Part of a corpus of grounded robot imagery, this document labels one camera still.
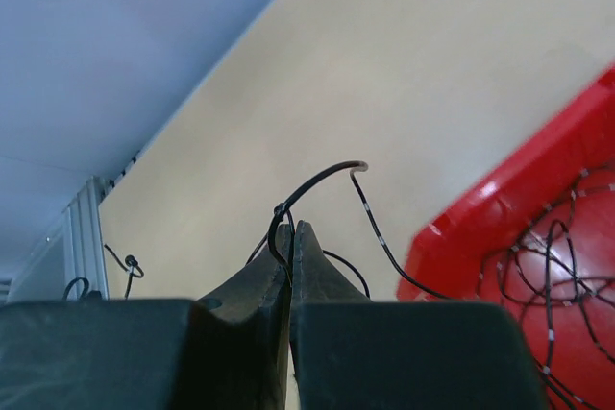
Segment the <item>red plastic bin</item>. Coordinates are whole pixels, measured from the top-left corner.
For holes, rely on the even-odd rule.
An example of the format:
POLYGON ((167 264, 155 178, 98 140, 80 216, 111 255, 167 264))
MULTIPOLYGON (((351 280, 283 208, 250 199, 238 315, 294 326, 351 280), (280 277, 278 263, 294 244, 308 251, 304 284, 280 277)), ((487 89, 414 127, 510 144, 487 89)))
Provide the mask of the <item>red plastic bin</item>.
POLYGON ((491 301, 554 409, 614 405, 614 72, 414 236, 397 297, 491 301))

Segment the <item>aluminium frame rail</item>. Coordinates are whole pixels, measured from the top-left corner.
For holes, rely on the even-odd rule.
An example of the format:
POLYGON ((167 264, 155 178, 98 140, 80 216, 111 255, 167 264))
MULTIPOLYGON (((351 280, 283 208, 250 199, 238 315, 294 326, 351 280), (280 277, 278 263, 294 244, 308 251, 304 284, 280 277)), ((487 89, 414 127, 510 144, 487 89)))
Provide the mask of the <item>aluminium frame rail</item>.
POLYGON ((99 213, 106 192, 103 180, 86 181, 12 278, 7 303, 59 300, 69 282, 83 277, 91 291, 109 296, 99 213))

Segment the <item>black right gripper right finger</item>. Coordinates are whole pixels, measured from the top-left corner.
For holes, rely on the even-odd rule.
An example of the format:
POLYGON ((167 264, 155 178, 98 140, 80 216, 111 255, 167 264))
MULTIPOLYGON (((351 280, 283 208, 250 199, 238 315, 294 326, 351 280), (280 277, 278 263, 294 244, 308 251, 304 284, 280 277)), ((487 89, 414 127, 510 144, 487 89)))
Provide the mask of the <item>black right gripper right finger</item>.
POLYGON ((512 317, 481 301, 371 301, 294 238, 290 345, 304 409, 544 409, 512 317))

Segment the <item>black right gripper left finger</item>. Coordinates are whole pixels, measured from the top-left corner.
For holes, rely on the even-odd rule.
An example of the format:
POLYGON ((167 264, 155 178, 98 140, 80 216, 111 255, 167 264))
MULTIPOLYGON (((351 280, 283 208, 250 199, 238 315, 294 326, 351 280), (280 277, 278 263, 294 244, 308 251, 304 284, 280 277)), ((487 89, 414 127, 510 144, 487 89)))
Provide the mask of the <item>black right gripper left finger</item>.
POLYGON ((271 249, 199 300, 1 310, 5 409, 282 409, 290 285, 271 249))

